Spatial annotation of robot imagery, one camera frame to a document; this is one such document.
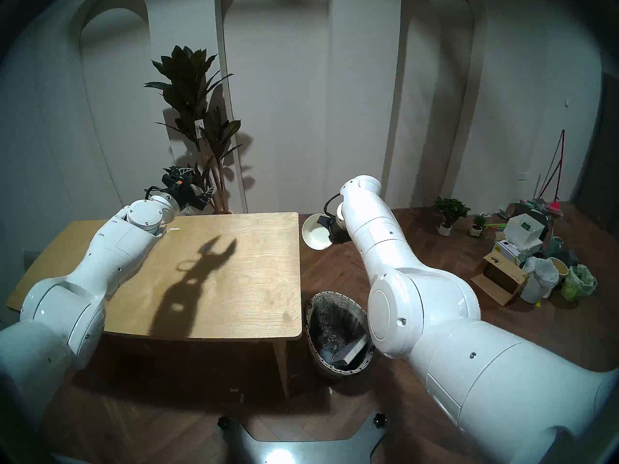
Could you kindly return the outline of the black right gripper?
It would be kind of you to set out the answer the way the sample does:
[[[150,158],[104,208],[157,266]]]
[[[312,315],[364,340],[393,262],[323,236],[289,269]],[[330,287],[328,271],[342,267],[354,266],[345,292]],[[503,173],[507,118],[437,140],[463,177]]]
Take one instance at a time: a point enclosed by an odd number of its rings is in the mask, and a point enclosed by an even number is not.
[[[348,232],[345,227],[341,227],[337,217],[321,215],[318,218],[318,224],[329,226],[330,241],[348,241]]]

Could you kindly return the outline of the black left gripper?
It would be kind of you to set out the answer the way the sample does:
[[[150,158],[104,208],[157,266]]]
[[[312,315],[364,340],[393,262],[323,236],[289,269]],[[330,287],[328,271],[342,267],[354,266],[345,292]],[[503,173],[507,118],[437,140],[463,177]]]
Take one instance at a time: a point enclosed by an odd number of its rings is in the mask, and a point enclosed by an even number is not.
[[[163,193],[175,199],[180,210],[193,207],[198,210],[206,208],[214,195],[214,187],[208,187],[205,192],[197,195],[192,188],[191,167],[165,168],[162,176]]]

